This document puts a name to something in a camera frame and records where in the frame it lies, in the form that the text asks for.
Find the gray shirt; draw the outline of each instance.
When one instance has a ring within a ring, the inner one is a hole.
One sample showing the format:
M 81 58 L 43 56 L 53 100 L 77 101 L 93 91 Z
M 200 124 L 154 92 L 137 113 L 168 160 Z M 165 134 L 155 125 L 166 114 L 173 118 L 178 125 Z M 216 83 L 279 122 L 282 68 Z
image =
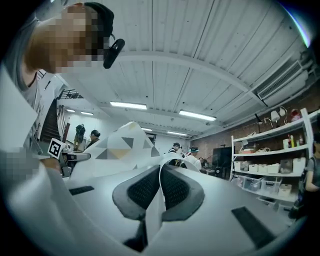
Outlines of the gray shirt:
M 8 49 L 3 61 L 13 83 L 19 89 L 29 105 L 38 113 L 39 117 L 40 96 L 38 95 L 37 75 L 34 76 L 34 80 L 31 84 L 26 84 L 22 76 L 23 55 L 28 46 L 32 32 L 34 31 L 38 22 L 39 20 L 36 19 L 34 14 L 26 20 L 25 24 L 16 33 L 16 36 L 11 42 L 10 48 Z M 36 132 L 36 124 L 37 120 L 34 122 L 24 143 L 24 146 L 28 149 L 30 149 L 32 146 L 31 136 L 34 136 Z
M 306 170 L 313 172 L 312 184 L 320 187 L 320 158 L 315 156 L 310 158 Z

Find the ceiling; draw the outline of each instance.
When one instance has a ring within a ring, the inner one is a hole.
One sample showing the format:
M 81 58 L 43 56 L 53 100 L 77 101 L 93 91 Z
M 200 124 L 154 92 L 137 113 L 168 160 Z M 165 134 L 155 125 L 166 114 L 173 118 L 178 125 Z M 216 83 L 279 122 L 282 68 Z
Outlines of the ceiling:
M 253 88 L 303 47 L 291 18 L 269 0 L 97 2 L 114 12 L 113 34 L 125 47 L 110 69 L 75 68 L 63 79 L 110 117 L 189 138 L 266 110 Z M 148 110 L 112 108 L 110 101 Z M 184 118 L 180 110 L 217 120 Z

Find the bottle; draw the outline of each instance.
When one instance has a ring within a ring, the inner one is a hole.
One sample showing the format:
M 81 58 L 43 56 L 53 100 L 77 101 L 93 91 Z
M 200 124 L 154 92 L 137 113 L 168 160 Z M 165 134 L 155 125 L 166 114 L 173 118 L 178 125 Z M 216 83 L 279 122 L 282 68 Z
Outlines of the bottle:
M 290 139 L 291 139 L 291 148 L 294 148 L 295 147 L 295 140 L 294 140 L 294 136 L 291 135 L 290 136 Z
M 288 144 L 289 144 L 289 149 L 291 148 L 291 138 L 290 138 L 290 134 L 288 134 Z
M 302 137 L 301 134 L 300 134 L 300 137 L 299 137 L 299 144 L 300 144 L 300 145 L 303 145 L 303 144 L 304 144 L 304 138 Z

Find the staircase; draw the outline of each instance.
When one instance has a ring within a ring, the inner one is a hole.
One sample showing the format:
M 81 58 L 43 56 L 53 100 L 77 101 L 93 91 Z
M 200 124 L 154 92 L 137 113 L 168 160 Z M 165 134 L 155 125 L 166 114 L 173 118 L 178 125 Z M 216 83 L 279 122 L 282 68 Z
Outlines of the staircase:
M 41 130 L 40 141 L 50 143 L 51 139 L 61 140 L 57 121 L 57 100 L 54 99 L 48 113 L 46 114 L 43 128 Z

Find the white shirt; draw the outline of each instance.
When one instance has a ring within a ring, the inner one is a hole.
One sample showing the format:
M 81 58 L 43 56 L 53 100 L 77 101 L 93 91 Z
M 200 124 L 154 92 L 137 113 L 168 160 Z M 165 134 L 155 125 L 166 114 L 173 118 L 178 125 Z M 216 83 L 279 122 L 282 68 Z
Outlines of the white shirt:
M 202 168 L 200 160 L 195 158 L 193 155 L 188 155 L 183 160 L 184 161 L 188 161 L 189 163 L 193 164 L 199 171 Z

